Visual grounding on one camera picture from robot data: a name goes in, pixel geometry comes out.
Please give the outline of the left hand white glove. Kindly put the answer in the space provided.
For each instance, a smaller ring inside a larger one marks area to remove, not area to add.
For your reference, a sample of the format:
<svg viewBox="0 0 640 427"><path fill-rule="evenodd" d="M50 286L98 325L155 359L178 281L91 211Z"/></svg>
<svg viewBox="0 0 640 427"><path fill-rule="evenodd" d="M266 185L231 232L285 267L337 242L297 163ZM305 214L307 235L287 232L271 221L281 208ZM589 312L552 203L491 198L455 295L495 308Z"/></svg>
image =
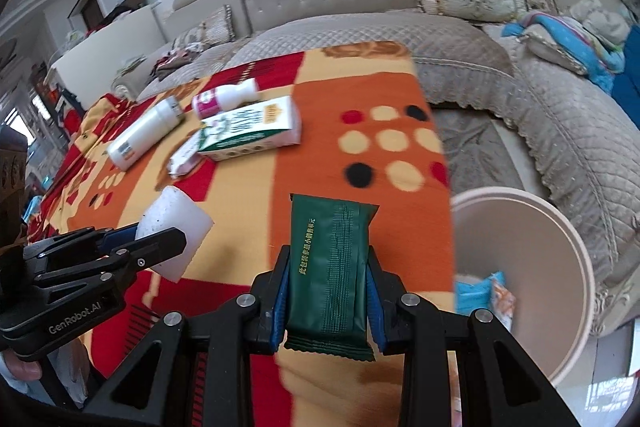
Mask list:
<svg viewBox="0 0 640 427"><path fill-rule="evenodd" d="M84 344L75 339L48 354L56 375L77 405L88 398L91 364ZM21 361L12 350L1 352L1 376L6 383L23 395L52 405L39 380L41 369L37 362Z"/></svg>

